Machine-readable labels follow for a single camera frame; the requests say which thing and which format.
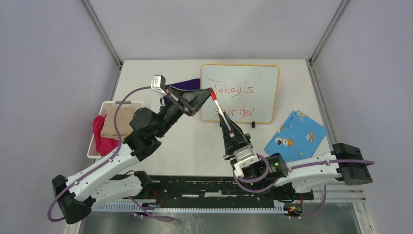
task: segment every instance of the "small whiteboard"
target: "small whiteboard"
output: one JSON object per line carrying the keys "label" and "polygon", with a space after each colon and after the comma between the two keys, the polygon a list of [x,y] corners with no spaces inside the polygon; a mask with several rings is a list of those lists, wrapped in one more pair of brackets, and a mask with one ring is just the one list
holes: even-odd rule
{"label": "small whiteboard", "polygon": [[[276,65],[204,64],[201,88],[212,87],[234,122],[270,123],[277,97],[280,68]],[[212,99],[202,106],[205,121],[219,121]]]}

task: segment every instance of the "gray wall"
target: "gray wall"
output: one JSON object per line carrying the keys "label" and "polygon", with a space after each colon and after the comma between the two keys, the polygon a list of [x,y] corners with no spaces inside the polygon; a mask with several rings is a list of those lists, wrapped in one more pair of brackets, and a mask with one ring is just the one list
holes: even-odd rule
{"label": "gray wall", "polygon": [[91,0],[121,59],[307,59],[340,0]]}
{"label": "gray wall", "polygon": [[90,163],[116,65],[78,0],[2,0],[0,43],[0,233],[62,233],[51,180]]}
{"label": "gray wall", "polygon": [[350,1],[318,60],[341,141],[361,148],[377,233],[413,229],[413,1]]}

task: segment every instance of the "tabletop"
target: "tabletop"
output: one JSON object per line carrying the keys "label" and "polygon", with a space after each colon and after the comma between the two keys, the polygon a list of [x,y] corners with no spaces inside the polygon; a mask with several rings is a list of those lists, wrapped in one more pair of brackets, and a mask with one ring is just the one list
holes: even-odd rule
{"label": "tabletop", "polygon": [[[122,100],[133,89],[150,86],[153,75],[163,75],[167,84],[200,77],[205,63],[266,64],[280,68],[274,119],[269,124],[239,123],[251,135],[254,150],[263,156],[264,147],[292,111],[300,110],[322,125],[316,95],[304,59],[237,59],[237,60],[126,60],[115,89],[113,100]],[[143,90],[128,100],[142,101],[144,106],[159,111],[160,95]],[[217,122],[205,122],[201,115],[183,115],[159,139],[162,145],[150,157],[124,170],[146,171],[149,175],[170,176],[232,176],[225,154],[222,130]],[[324,137],[314,156],[330,151]]]}

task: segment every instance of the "beige cloth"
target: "beige cloth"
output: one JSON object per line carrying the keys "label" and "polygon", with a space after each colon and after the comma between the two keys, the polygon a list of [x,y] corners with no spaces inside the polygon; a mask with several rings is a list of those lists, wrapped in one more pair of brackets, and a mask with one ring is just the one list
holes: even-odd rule
{"label": "beige cloth", "polygon": [[[102,131],[100,132],[101,137],[111,138],[118,140],[117,134],[115,131],[115,126],[113,124],[113,117],[115,115],[116,107],[109,108],[106,114],[105,123],[103,124]],[[116,125],[119,129],[120,136],[122,141],[125,137],[129,136],[133,131],[132,127],[129,125],[129,122],[133,119],[133,114],[135,109],[128,107],[121,107],[116,117]]]}

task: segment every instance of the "reflective floor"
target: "reflective floor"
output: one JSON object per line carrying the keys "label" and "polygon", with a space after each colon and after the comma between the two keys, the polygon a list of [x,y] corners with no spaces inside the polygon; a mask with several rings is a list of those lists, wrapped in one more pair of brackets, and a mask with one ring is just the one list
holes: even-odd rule
{"label": "reflective floor", "polygon": [[[304,214],[318,204],[305,204]],[[162,213],[179,221],[140,219],[130,213],[92,212],[80,234],[360,234],[350,203],[327,203],[317,215],[288,220],[281,214]]]}

